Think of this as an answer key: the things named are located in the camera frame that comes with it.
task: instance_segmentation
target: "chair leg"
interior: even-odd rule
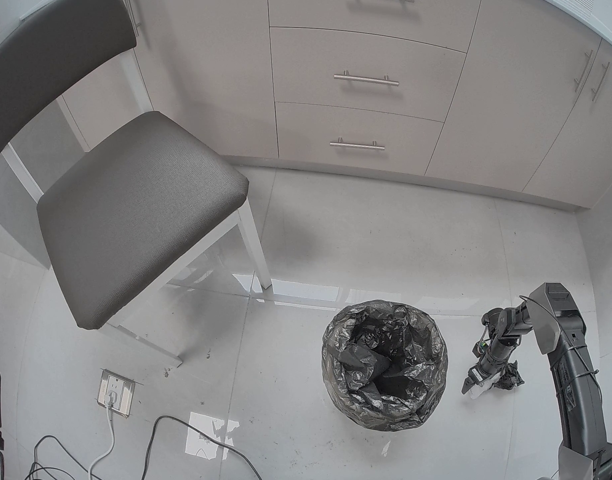
[[[164,350],[154,343],[137,336],[134,332],[130,332],[126,327],[122,327],[121,325],[114,326],[107,323],[104,324],[99,331],[128,346],[138,347],[142,352],[150,354],[151,357],[157,358],[165,364],[172,365],[173,368],[177,368],[182,364],[182,360],[172,352]]]
[[[246,250],[250,259],[253,260],[255,265],[255,271],[257,277],[263,288],[268,288],[272,284],[270,279],[270,272],[268,271],[268,265],[266,264],[266,258],[264,258],[264,251],[262,250],[262,244],[259,241],[259,235],[257,234],[257,227],[253,220],[253,214],[250,211],[250,203],[248,198],[246,202],[241,205],[239,210],[239,231],[241,237],[244,239]]]

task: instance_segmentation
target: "electrical socket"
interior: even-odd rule
[[[106,406],[109,401],[112,401],[112,411],[127,418],[131,412],[134,391],[134,381],[108,370],[103,370],[97,403]]]

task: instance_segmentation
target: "crumpled plastic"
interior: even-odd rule
[[[525,382],[521,378],[521,375],[519,375],[517,361],[515,361],[514,363],[505,364],[502,370],[502,376],[493,384],[493,387],[509,390],[521,386],[522,384],[525,384]]]
[[[333,404],[364,428],[425,423],[446,388],[448,351],[434,320],[398,302],[341,310],[323,337],[322,371]]]

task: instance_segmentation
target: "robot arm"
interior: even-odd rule
[[[490,343],[480,340],[475,345],[479,361],[468,371],[461,392],[492,384],[521,337],[534,330],[541,353],[548,355],[557,391],[563,434],[560,478],[612,479],[612,443],[606,439],[601,390],[572,295],[559,283],[544,283],[516,308],[490,310],[482,324]],[[573,476],[566,476],[568,471]]]

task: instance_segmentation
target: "chair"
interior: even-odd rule
[[[46,249],[77,325],[179,366],[179,357],[122,326],[144,300],[236,225],[262,286],[271,279],[248,180],[153,110],[135,46],[122,0],[55,0],[29,16],[0,44],[0,154],[37,202]],[[116,55],[142,114],[43,193],[10,140]]]

